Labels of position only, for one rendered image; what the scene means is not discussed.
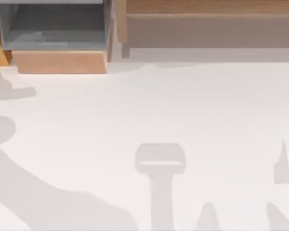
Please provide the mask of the pale wooden drawer front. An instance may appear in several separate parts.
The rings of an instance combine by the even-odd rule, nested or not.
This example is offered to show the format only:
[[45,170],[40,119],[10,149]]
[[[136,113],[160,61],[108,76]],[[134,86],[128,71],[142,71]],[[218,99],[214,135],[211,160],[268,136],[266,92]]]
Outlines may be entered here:
[[21,74],[105,74],[108,51],[12,51]]

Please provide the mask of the grey pulled-out drawer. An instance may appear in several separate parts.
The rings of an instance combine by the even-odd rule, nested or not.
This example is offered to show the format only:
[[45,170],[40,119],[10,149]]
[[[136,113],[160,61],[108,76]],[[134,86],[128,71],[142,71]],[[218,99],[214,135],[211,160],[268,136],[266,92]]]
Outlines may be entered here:
[[108,47],[111,0],[0,0],[5,50],[95,51]]

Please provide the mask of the wooden open shelf unit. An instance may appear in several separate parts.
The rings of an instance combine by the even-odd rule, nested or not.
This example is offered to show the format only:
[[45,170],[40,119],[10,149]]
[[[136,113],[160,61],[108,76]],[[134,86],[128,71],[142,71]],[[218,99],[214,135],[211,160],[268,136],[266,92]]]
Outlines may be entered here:
[[289,49],[289,0],[113,2],[121,55],[135,62]]

